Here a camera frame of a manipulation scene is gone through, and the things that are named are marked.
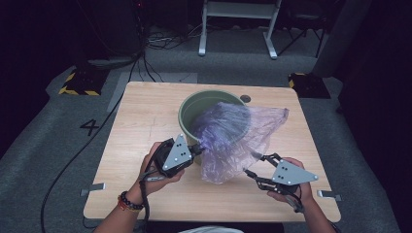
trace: dark background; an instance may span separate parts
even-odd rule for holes
[[[100,3],[80,1],[88,16],[99,16],[92,5],[96,2]],[[45,88],[50,81],[75,63],[73,48],[80,49],[83,53],[77,55],[85,59],[107,59],[113,55],[90,30],[90,24],[98,28],[97,33],[111,49],[123,53],[135,51],[134,42],[138,40],[135,12],[125,14],[130,1],[117,2],[112,17],[118,21],[104,21],[106,16],[90,17],[88,21],[76,1],[54,2],[56,5],[50,1],[2,2],[0,156],[46,105],[49,96]],[[193,20],[196,25],[198,19],[194,18],[201,9],[198,3],[191,3],[193,6],[188,7],[190,11],[183,20]],[[185,8],[184,1],[179,4]],[[63,14],[55,18],[59,11]],[[360,32],[335,72],[335,77],[344,83],[339,96],[343,114],[363,156],[387,191],[399,228],[405,232],[412,208],[411,193],[407,191],[412,175],[411,11],[408,1],[373,1]],[[122,12],[121,17],[117,17],[118,12]],[[63,18],[72,19],[72,25],[63,23]],[[163,24],[160,17],[148,18],[148,21],[170,26]],[[110,33],[115,27],[119,31]],[[177,30],[185,31],[185,28],[180,25]]]

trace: black cable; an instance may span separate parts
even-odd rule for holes
[[[129,75],[129,79],[128,79],[128,83],[131,80],[131,74],[133,73],[133,69],[134,66],[136,65],[136,61],[133,63],[133,66],[131,67],[130,70],[130,75]],[[70,164],[83,152],[83,150],[85,150],[85,148],[93,141],[93,139],[98,135],[98,133],[101,131],[101,129],[103,128],[103,126],[107,123],[107,121],[109,120],[110,116],[113,114],[113,112],[115,111],[116,107],[118,106],[118,104],[120,103],[120,100],[122,99],[124,93],[121,95],[121,97],[119,98],[118,102],[116,103],[115,107],[113,107],[112,111],[109,112],[109,114],[106,116],[106,118],[104,119],[103,123],[100,125],[100,127],[97,129],[96,133],[93,134],[91,136],[91,138],[85,143],[84,146],[82,146],[82,148],[69,160],[69,162],[63,167],[63,169],[58,173],[57,177],[54,179],[54,181],[52,182],[51,186],[49,187],[48,192],[46,193],[44,199],[43,199],[43,203],[42,203],[42,208],[40,211],[40,224],[41,224],[41,228],[42,228],[42,232],[46,233],[46,228],[45,228],[45,208],[46,208],[46,204],[47,201],[49,199],[49,195],[52,192],[52,189],[54,188],[55,184],[57,183],[57,181],[60,179],[60,177],[63,175],[63,173],[66,171],[66,169],[70,166]]]
[[[140,79],[142,79],[142,82],[144,82],[145,80],[143,79],[142,74],[140,72],[140,62],[139,61],[137,61],[137,70],[139,72]]]
[[[148,47],[149,47],[150,49],[153,49],[153,50],[172,50],[172,49],[176,48],[177,46],[181,45],[183,42],[186,42],[186,41],[189,40],[189,39],[184,40],[184,39],[182,39],[182,37],[178,37],[178,36],[174,36],[174,37],[172,37],[172,38],[163,38],[163,39],[164,39],[164,40],[162,40],[162,39],[157,39],[158,42],[159,42],[159,41],[164,41],[164,45],[163,45],[163,46],[158,46],[158,45],[149,44]],[[169,48],[168,48],[167,46],[169,46],[169,45],[171,45],[172,43],[174,43],[176,39],[179,39],[179,40],[180,40],[179,42],[176,42],[176,43],[178,43],[178,44],[175,45],[175,46],[172,46],[172,47],[169,47]]]
[[[85,217],[85,216],[83,216],[82,224],[83,224],[83,227],[84,227],[84,228],[86,228],[86,229],[93,229],[93,230],[96,229],[97,226],[98,226],[98,225],[96,225],[96,226],[87,226],[87,225],[86,225],[86,217]]]
[[[129,60],[126,61],[119,61],[119,62],[113,62],[109,64],[93,64],[91,63],[96,70],[113,70],[113,69],[118,69],[124,66],[127,66],[133,62],[135,62],[139,58],[140,54],[132,56]]]
[[[289,192],[287,189],[283,189],[282,191],[286,192],[287,195],[293,197],[296,201],[297,201],[297,205],[299,205],[299,207],[301,207],[302,211],[304,211],[304,206],[302,204],[302,190],[300,189],[300,194],[299,196],[296,196],[294,193]]]
[[[146,61],[146,53],[145,52],[143,52],[143,61],[144,61],[144,65],[145,65],[145,68],[146,68],[146,73],[148,73],[148,75],[149,75],[149,77],[151,77],[152,81],[156,83],[155,78],[151,75],[151,72],[149,72],[148,65],[147,65],[148,62]]]
[[[301,198],[302,198],[302,189],[301,189],[301,187],[300,187],[300,185],[298,186],[298,188],[299,188],[299,197],[298,197],[298,199],[296,199],[297,198],[297,196],[295,196],[293,193],[292,193],[292,197],[294,197],[298,202],[299,202],[299,204],[304,208],[304,206],[303,206],[303,204],[302,204],[302,202],[301,202]],[[329,224],[332,226],[332,228],[335,230],[335,232],[336,233],[341,233],[341,231],[340,231],[340,229],[333,223],[333,222],[331,222],[329,219],[327,220],[328,222],[329,222]]]
[[[149,172],[149,170],[152,167],[152,163],[155,160],[154,154],[157,154],[158,151],[164,146],[163,142],[162,144],[160,144],[160,146],[158,146],[158,148],[155,150],[155,152],[152,154],[151,159],[149,160],[148,165],[146,165],[145,171],[143,174],[145,174],[145,176],[140,180],[139,184],[140,184],[140,190],[142,192],[142,199],[143,199],[143,205],[145,206],[145,218],[143,219],[143,225],[142,225],[142,232],[146,233],[146,227],[148,224],[148,220],[149,220],[149,216],[151,215],[151,208],[149,206],[149,200],[148,200],[148,194],[147,194],[147,190],[146,190],[146,178],[156,172],[156,170],[154,169],[153,171]]]
[[[160,78],[160,80],[164,83],[164,80],[161,78],[161,75],[155,71],[155,69],[153,68],[153,66],[151,64],[149,64],[149,62],[146,60],[146,53],[143,53],[143,61],[145,62],[145,68],[146,68],[146,72],[148,73],[148,75],[151,77],[151,79],[155,82],[155,78],[151,75],[151,73],[149,72],[148,69],[148,65],[152,68],[152,70],[154,71],[155,74],[158,75],[158,77]]]
[[[180,39],[180,38],[181,37],[178,35],[166,37],[165,32],[154,32],[148,37],[148,48],[151,48],[154,50],[163,50],[163,49],[166,49],[167,46],[173,43],[176,39]]]

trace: purple plastic bag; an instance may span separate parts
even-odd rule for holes
[[[191,126],[205,149],[201,155],[202,180],[224,183],[243,173],[267,151],[270,136],[288,118],[288,109],[247,107],[218,103]]]

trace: chair leg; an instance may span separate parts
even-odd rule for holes
[[[321,40],[321,38],[318,35],[318,32],[316,30],[313,30],[313,32],[315,32],[316,37],[318,37],[318,40]]]
[[[292,35],[292,33],[291,33],[291,30],[290,29],[288,29],[288,32],[289,32],[289,36],[291,37],[291,39],[293,40],[293,35]]]
[[[278,55],[281,55],[285,50],[287,50],[291,45],[293,45],[293,43],[294,43],[295,41],[297,41],[297,39],[299,39],[304,33],[305,33],[305,31],[302,31],[297,37],[295,37],[290,43],[288,43],[288,45],[285,46],[285,47],[278,53]]]
[[[326,30],[323,28],[322,29],[321,39],[320,39],[320,42],[319,42],[319,45],[318,45],[318,49],[316,50],[316,55],[315,55],[316,58],[318,58],[318,56],[319,56],[319,51],[321,50],[322,41],[324,40],[325,33],[326,33]]]

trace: metal bracket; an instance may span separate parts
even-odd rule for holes
[[[183,134],[180,134],[176,138],[176,142],[173,145],[169,155],[167,156],[162,169],[164,171],[167,171],[190,160],[191,153],[189,151],[188,145],[185,141],[185,138],[183,137]]]
[[[319,197],[332,198],[336,201],[343,201],[342,196],[334,194],[333,191],[318,190],[317,193]]]
[[[95,190],[103,190],[106,188],[106,184],[105,183],[95,183],[92,184],[87,188],[82,188],[80,190],[80,196],[86,196],[88,195],[91,191],[95,191]]]
[[[318,176],[281,159],[273,174],[272,181],[285,185],[294,185],[317,181]]]

